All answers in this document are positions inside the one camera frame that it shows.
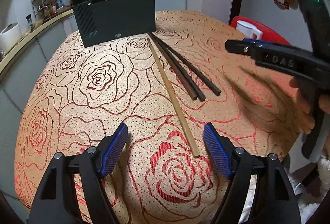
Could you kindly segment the person's right hand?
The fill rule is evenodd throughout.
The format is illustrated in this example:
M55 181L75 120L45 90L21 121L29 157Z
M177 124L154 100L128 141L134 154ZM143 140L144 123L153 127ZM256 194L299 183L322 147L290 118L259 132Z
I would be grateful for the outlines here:
M296 94L296 108L298 110L300 128L304 133L310 134L310 132L316 125L316 122L311 113L312 106L303 97L299 88L298 80L292 78L289 84L292 88L298 90ZM318 103L321 110L324 111L326 114L329 114L329 107L330 107L329 96L326 95L320 96Z

